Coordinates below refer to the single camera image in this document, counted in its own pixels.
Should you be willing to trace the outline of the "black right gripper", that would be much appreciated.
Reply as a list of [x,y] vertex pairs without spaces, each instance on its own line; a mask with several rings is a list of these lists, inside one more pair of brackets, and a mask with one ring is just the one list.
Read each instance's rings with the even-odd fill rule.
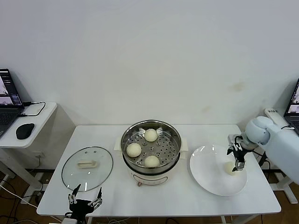
[[234,157],[237,159],[235,161],[234,167],[232,169],[232,172],[243,170],[245,167],[245,159],[244,156],[246,154],[246,150],[242,148],[240,144],[233,144],[233,149],[229,148],[227,150],[227,155],[230,153],[234,154]]

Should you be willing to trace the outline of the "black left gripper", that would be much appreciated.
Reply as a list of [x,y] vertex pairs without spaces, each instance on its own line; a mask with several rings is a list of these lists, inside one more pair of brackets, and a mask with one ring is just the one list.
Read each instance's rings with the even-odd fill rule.
[[76,195],[80,189],[79,184],[71,194],[68,194],[69,209],[71,211],[71,219],[85,220],[87,214],[93,213],[94,208],[98,208],[102,204],[102,187],[100,187],[99,193],[92,202],[83,199],[76,199]]

